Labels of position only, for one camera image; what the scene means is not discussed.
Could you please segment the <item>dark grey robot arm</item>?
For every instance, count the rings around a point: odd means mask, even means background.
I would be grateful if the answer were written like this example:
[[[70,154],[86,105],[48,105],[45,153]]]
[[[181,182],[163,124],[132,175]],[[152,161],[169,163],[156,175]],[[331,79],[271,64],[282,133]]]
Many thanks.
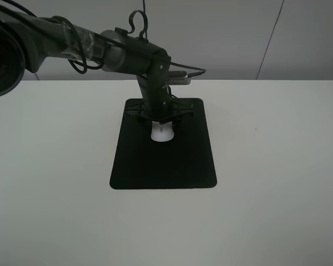
[[[124,113],[140,121],[179,122],[194,112],[191,102],[171,93],[171,58],[144,30],[137,37],[121,28],[97,34],[60,16],[40,18],[21,5],[12,11],[0,4],[0,96],[48,57],[67,59],[80,74],[91,69],[135,75],[142,98]]]

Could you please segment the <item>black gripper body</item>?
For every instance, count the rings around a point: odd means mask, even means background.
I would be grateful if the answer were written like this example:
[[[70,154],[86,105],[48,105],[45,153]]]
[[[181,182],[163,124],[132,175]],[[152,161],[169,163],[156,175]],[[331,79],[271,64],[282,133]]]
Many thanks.
[[[153,121],[162,121],[168,116],[168,71],[171,57],[167,51],[144,38],[128,36],[126,30],[116,28],[118,41],[125,45],[119,48],[117,73],[137,77],[143,102]]]

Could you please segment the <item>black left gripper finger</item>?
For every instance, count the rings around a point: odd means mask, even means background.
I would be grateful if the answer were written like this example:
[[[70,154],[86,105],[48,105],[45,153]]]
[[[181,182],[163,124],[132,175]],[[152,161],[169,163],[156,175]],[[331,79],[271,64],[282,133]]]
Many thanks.
[[[124,115],[134,118],[140,124],[151,122],[152,120],[143,101],[138,101],[137,103],[133,104],[126,104],[124,107]]]

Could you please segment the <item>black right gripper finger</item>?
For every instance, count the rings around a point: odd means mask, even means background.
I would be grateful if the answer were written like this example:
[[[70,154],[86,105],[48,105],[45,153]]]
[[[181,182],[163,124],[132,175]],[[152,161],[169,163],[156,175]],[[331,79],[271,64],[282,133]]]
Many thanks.
[[[170,122],[173,127],[181,124],[185,117],[194,116],[193,104],[187,100],[171,98],[168,101],[168,116],[166,123]]]

